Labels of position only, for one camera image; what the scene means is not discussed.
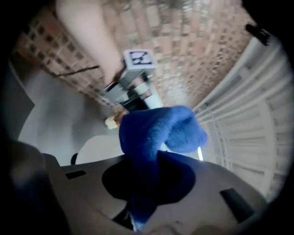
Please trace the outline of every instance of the blue cloth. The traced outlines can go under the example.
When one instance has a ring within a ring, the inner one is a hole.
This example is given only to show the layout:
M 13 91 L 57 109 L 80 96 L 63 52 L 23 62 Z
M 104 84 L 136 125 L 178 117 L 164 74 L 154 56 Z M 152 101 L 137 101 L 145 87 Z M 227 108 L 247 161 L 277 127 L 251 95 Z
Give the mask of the blue cloth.
M 160 146 L 165 143 L 174 152 L 193 152 L 206 142 L 207 135 L 191 109 L 177 106 L 136 111 L 124 116 L 119 139 L 122 151 L 130 158 L 136 172 L 129 207 L 136 225 L 141 227 L 157 206 Z

